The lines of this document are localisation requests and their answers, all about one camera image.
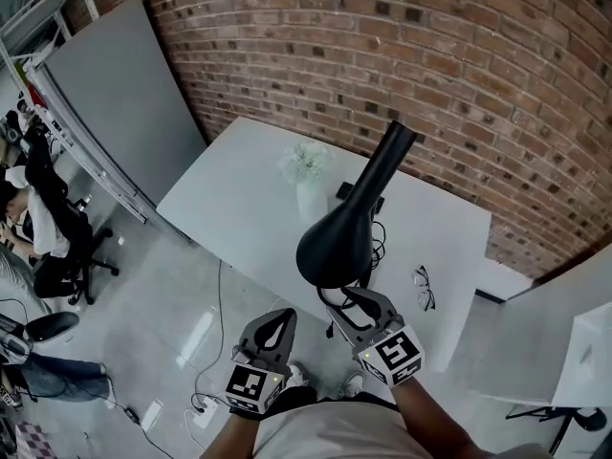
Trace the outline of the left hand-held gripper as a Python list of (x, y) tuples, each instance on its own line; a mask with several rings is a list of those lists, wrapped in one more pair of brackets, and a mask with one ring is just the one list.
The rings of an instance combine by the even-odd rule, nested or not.
[(225, 388), (234, 409), (265, 415), (291, 376), (291, 354), (297, 314), (294, 309), (268, 312), (251, 321), (232, 349), (233, 370)]

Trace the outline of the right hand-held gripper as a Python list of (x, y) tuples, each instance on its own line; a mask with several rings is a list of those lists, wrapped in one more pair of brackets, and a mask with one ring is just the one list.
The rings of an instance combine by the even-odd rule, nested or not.
[(367, 372), (392, 389), (422, 369), (423, 347), (385, 295), (362, 287), (343, 287), (341, 292), (374, 322), (373, 329), (370, 324), (359, 326), (343, 310), (326, 308)]

